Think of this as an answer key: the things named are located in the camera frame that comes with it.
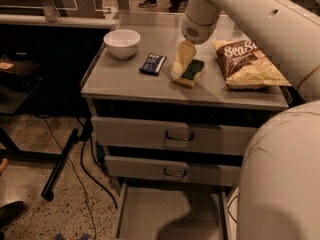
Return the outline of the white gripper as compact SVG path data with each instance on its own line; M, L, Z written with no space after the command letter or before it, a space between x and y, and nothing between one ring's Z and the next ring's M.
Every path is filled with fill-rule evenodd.
M187 15L184 16L181 33L186 39L182 41L176 53L172 67L172 77L180 78L196 54L195 45L205 43L213 34L216 23L210 25L199 25L194 23Z

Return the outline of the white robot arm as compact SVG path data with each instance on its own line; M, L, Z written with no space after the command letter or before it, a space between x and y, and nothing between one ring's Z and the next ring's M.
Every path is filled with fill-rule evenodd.
M243 158L237 240L320 240L320 22L290 0L189 0L181 26L206 42L220 13L253 41L302 104L263 124Z

